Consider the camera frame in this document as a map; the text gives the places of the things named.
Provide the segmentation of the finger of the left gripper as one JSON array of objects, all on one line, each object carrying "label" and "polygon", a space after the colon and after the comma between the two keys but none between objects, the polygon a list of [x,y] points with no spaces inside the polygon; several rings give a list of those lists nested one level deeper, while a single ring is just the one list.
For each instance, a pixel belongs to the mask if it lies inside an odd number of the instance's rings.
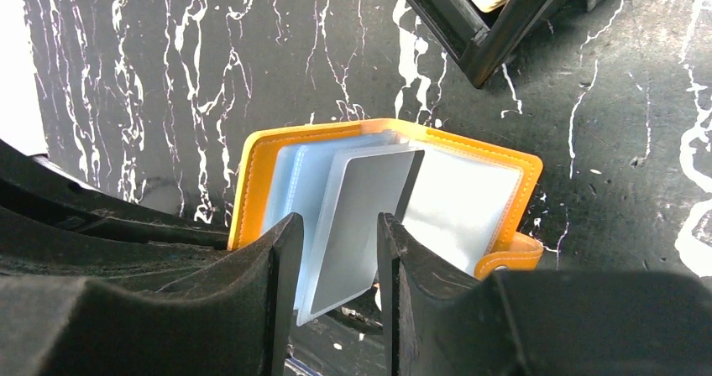
[{"label": "finger of the left gripper", "polygon": [[1,274],[166,285],[228,255],[214,225],[139,206],[1,144]]}]

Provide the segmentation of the orange card holder wallet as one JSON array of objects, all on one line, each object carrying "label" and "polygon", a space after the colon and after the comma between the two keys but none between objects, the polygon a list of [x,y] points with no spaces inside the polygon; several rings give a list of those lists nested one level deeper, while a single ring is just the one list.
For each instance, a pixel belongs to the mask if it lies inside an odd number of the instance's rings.
[{"label": "orange card holder wallet", "polygon": [[394,118],[262,130],[243,146],[228,248],[245,248],[299,214],[296,315],[335,154],[391,144],[425,152],[405,209],[390,213],[418,242],[476,279],[537,266],[542,245],[518,231],[542,172],[534,155]]}]

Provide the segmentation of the black card tray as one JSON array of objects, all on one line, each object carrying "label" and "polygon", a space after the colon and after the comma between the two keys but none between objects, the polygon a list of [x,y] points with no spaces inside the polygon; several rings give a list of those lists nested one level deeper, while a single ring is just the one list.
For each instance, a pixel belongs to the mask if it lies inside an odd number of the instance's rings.
[{"label": "black card tray", "polygon": [[[448,55],[480,89],[539,23],[570,0],[508,0],[493,12],[470,0],[406,0],[433,32]],[[587,10],[603,0],[576,0]]]}]

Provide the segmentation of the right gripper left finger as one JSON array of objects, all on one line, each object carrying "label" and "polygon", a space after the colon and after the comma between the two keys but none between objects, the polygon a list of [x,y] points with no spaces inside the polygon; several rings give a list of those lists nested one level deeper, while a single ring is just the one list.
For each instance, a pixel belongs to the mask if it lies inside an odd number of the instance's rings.
[{"label": "right gripper left finger", "polygon": [[303,220],[233,252],[1,215],[4,375],[281,375]]}]

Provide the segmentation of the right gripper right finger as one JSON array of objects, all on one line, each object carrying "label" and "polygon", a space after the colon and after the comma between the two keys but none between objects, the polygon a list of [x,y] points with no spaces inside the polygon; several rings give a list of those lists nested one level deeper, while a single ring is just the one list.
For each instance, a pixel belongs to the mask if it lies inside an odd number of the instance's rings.
[{"label": "right gripper right finger", "polygon": [[708,375],[711,294],[651,271],[496,270],[478,281],[377,219],[389,375]]}]

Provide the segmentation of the grey credit card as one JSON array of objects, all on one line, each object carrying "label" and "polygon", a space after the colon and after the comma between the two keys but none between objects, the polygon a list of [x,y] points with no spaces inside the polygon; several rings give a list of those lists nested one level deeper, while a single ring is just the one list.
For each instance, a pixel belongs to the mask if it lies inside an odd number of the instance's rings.
[{"label": "grey credit card", "polygon": [[377,219],[403,212],[424,150],[391,144],[335,154],[327,178],[296,324],[362,295],[377,272]]}]

